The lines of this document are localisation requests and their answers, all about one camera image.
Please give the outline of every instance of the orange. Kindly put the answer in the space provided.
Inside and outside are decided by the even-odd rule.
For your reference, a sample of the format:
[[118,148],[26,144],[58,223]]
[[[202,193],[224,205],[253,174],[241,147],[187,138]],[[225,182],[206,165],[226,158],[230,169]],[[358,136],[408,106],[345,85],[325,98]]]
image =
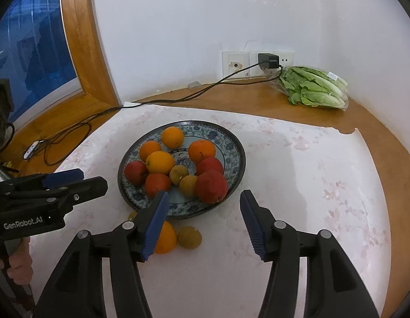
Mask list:
[[147,141],[140,147],[139,157],[145,162],[149,154],[157,151],[162,151],[161,145],[157,141]]
[[155,254],[167,254],[177,245],[177,234],[168,221],[164,221],[161,233],[155,246]]
[[197,140],[189,146],[189,158],[194,163],[199,163],[206,158],[215,157],[215,146],[208,140]]
[[167,152],[157,151],[149,154],[145,164],[149,173],[168,175],[176,163],[174,158]]
[[162,143],[170,149],[180,148],[184,141],[183,132],[177,127],[166,128],[161,134]]

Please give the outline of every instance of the power adapter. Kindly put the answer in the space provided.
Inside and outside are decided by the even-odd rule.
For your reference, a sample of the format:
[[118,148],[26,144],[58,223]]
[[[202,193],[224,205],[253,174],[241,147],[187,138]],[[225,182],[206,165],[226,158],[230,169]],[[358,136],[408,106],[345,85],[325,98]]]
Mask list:
[[259,67],[264,69],[277,69],[280,68],[280,58],[278,55],[273,54],[258,54]]
[[45,142],[45,140],[34,141],[30,147],[27,148],[26,152],[22,156],[24,160],[30,160],[33,157],[33,154],[37,149],[39,149],[40,145]]

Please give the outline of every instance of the blue gripper pad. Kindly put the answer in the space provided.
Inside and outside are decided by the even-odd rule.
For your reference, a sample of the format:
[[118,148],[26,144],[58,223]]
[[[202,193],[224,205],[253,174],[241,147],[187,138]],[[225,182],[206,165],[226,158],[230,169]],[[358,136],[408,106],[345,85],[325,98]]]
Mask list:
[[260,207],[250,190],[245,190],[240,194],[240,211],[242,212],[249,238],[255,253],[261,260],[264,260],[267,252],[265,250],[264,231],[258,217],[259,209]]
[[170,209],[170,197],[168,196],[168,193],[160,191],[153,199],[149,208],[153,208],[154,206],[156,206],[156,209],[150,219],[149,225],[146,228],[144,235],[144,247],[141,253],[142,258],[145,261],[153,254],[155,250],[162,225],[164,224],[168,210]]
[[46,189],[55,189],[80,182],[83,179],[83,171],[80,169],[73,169],[63,172],[51,173],[42,180],[42,184]]

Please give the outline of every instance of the white tablecloth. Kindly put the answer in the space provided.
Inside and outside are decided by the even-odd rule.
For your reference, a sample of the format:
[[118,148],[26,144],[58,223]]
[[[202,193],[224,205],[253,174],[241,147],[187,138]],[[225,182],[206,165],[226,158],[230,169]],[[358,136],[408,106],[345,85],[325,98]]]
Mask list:
[[[389,218],[380,179],[358,130],[343,135],[333,128],[156,105],[120,111],[59,167],[58,171],[80,168],[86,178],[102,176],[109,190],[102,198],[75,206],[65,217],[65,228],[32,238],[36,299],[77,231],[110,231],[131,212],[117,185],[128,148],[152,129],[182,120],[209,121],[233,132],[245,148],[247,166],[241,184],[225,203],[174,223],[176,229],[190,225],[201,231],[198,249],[178,247],[139,264],[154,318],[257,317],[271,264],[253,252],[239,209],[244,189],[252,190],[276,219],[299,231],[331,230],[381,313],[391,261]],[[301,260],[296,317],[303,314],[305,281],[306,262]],[[107,272],[104,293],[108,318],[115,317]]]

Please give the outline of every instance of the white wall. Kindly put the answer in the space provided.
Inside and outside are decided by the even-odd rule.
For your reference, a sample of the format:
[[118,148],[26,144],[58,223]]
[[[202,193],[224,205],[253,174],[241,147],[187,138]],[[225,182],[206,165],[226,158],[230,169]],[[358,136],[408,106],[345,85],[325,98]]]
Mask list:
[[350,82],[410,151],[410,20],[397,0],[93,2],[122,101],[218,80],[221,51],[294,51]]

